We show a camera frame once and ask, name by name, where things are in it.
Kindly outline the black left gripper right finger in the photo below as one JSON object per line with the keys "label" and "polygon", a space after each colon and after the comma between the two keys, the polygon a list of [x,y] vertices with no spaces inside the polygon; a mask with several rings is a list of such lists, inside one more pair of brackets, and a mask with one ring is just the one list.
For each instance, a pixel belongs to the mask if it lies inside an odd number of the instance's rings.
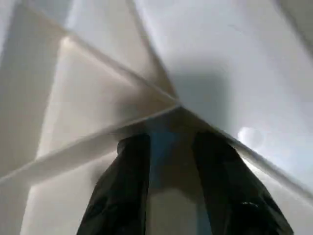
{"label": "black left gripper right finger", "polygon": [[198,132],[193,156],[212,234],[293,234],[270,192],[225,139]]}

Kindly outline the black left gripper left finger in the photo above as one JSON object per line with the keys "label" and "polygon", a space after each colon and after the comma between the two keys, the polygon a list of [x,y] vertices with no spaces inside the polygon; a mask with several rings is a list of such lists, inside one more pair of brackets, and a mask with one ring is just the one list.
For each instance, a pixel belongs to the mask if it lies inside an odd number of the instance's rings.
{"label": "black left gripper left finger", "polygon": [[117,157],[97,181],[77,234],[145,234],[150,149],[145,133],[118,143]]}

